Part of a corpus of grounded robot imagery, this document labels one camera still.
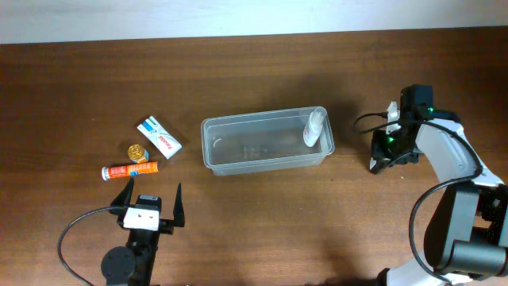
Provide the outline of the white spray bottle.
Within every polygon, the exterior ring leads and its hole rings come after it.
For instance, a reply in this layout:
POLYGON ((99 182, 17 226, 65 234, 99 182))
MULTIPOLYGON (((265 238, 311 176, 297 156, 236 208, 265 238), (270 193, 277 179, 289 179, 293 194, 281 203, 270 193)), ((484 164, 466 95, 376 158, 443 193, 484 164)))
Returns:
POLYGON ((307 147, 313 147, 321 136, 326 116, 327 111, 324 107, 317 107, 310 114, 302 135, 307 147))

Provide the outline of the white Panadol medicine box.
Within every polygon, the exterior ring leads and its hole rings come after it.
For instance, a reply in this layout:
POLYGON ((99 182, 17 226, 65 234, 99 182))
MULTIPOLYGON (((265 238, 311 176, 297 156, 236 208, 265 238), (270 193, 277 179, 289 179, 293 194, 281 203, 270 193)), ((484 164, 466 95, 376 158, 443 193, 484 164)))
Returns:
POLYGON ((166 159, 173 157, 182 148, 182 145, 153 116, 146 118, 137 129, 166 159))

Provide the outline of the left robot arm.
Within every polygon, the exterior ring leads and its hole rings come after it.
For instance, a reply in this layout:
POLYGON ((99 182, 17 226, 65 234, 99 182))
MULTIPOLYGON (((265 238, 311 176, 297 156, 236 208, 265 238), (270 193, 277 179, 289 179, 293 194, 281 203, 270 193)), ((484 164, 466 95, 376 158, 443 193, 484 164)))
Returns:
POLYGON ((111 202, 109 212, 117 216, 117 224, 129 232, 124 246, 108 251, 102 259, 101 271, 108 285, 149 285, 155 264, 160 235, 172 235, 176 227, 185 226, 182 187, 178 186, 173 218, 161 218, 162 199, 139 195, 131 204, 134 179, 111 202))

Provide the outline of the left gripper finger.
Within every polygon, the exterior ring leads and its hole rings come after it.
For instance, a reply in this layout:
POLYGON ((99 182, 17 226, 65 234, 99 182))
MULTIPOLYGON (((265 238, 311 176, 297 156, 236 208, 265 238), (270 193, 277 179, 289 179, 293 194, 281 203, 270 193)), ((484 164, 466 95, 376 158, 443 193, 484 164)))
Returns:
POLYGON ((181 227, 185 226, 185 212, 183 208, 183 197, 182 197, 182 184, 179 184, 177 187, 177 192, 175 195, 175 203, 173 207, 173 226, 181 227))
POLYGON ((112 207, 128 207, 132 198, 134 178, 130 178, 124 189, 111 202, 112 207))

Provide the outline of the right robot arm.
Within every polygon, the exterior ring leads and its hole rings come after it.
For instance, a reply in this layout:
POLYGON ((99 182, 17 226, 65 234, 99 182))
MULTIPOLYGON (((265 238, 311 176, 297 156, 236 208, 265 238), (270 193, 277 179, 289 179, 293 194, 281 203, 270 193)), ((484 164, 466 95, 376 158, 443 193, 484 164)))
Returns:
POLYGON ((369 169, 430 162, 438 185, 414 204, 409 220, 413 259, 384 269, 377 285, 464 285, 507 274, 507 186, 480 160, 457 114, 433 105, 431 86, 401 91, 370 129, 369 169))

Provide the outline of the black bottle white cap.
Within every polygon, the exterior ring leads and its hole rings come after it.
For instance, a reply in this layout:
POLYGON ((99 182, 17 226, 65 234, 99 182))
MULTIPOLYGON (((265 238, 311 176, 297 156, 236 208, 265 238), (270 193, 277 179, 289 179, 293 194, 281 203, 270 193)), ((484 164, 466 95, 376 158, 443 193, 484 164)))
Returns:
POLYGON ((369 162, 369 171, 374 174, 380 174, 388 165, 390 161, 385 159, 374 159, 373 157, 369 162))

